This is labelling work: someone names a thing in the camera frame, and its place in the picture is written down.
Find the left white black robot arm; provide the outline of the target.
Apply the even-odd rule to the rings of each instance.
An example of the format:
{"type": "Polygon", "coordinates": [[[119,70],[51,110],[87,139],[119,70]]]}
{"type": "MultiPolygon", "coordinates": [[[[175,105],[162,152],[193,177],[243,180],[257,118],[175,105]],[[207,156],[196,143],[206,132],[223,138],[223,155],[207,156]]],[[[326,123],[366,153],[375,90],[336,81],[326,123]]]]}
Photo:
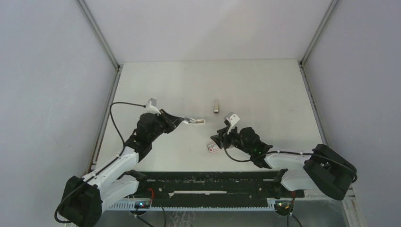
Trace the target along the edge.
{"type": "Polygon", "coordinates": [[[124,173],[144,159],[160,135],[171,133],[184,120],[164,110],[142,114],[131,136],[122,143],[121,151],[94,171],[66,182],[54,219],[63,224],[93,227],[105,209],[121,198],[130,194],[144,196],[147,183],[124,173]]]}

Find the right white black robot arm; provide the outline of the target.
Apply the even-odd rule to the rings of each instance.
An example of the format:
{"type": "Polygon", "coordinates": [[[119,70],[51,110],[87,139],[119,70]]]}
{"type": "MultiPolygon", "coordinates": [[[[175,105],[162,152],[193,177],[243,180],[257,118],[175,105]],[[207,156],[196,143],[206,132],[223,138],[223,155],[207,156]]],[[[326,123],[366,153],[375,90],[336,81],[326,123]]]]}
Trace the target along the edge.
{"type": "Polygon", "coordinates": [[[247,162],[258,168],[282,170],[283,175],[273,184],[275,194],[280,197],[291,191],[320,190],[340,201],[357,180],[357,169],[325,144],[306,151],[280,149],[263,142],[251,127],[240,131],[225,127],[210,138],[222,150],[234,147],[248,154],[247,162]]]}

